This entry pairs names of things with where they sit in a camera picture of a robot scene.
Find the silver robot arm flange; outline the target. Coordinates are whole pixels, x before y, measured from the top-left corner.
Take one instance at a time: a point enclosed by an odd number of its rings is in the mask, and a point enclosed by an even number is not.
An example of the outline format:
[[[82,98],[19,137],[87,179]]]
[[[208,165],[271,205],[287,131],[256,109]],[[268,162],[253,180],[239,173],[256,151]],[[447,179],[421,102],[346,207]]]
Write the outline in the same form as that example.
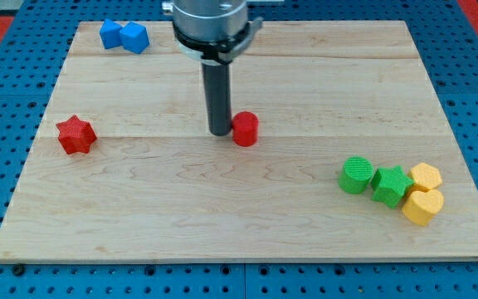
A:
[[[246,0],[163,0],[180,51],[209,66],[228,65],[252,44],[263,19],[248,19]]]

